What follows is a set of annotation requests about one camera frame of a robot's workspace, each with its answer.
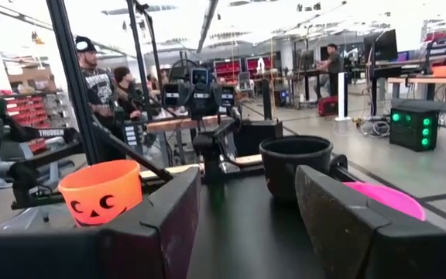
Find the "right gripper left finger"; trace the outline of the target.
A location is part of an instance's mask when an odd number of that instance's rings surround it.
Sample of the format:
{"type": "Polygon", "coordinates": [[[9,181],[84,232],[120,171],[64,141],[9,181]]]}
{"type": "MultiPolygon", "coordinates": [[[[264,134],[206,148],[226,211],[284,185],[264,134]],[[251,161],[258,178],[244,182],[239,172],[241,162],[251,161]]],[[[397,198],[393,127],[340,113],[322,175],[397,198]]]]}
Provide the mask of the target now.
{"type": "Polygon", "coordinates": [[[0,278],[185,278],[200,189],[200,170],[190,167],[102,226],[1,231],[0,278]]]}

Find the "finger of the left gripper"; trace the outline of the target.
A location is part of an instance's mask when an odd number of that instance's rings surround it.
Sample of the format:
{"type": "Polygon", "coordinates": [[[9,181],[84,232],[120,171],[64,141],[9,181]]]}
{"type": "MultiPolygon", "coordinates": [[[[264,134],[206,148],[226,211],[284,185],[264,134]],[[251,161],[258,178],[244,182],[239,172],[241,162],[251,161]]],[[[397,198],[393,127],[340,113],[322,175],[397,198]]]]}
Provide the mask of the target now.
{"type": "Polygon", "coordinates": [[[177,107],[180,97],[180,89],[177,83],[167,83],[163,86],[162,100],[166,107],[177,107]]]}
{"type": "Polygon", "coordinates": [[[221,105],[232,107],[235,105],[235,87],[231,85],[221,86],[221,105]]]}

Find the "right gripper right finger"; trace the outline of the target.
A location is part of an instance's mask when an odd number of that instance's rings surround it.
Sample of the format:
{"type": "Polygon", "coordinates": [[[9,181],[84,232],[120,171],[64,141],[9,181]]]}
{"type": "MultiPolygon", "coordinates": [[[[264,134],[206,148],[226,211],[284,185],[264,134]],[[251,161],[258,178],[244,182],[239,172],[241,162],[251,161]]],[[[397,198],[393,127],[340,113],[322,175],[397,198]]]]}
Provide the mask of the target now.
{"type": "Polygon", "coordinates": [[[327,278],[446,279],[446,231],[299,166],[296,194],[327,278]]]}

